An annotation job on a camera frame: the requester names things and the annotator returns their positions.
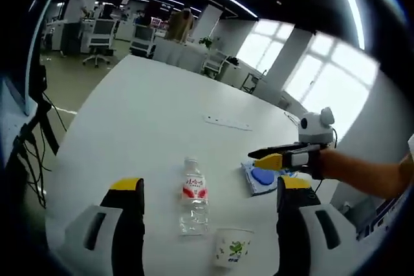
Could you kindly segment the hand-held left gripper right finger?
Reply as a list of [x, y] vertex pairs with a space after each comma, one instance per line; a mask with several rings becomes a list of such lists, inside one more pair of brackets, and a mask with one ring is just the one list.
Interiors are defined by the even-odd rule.
[[356, 228], [310, 184], [280, 176], [277, 188], [277, 275], [351, 275], [358, 266]]

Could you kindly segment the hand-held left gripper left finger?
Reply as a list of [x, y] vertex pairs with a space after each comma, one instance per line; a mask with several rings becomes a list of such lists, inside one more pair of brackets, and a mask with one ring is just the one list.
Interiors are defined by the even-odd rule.
[[110, 186], [66, 228], [66, 265], [73, 275], [143, 275], [144, 179]]

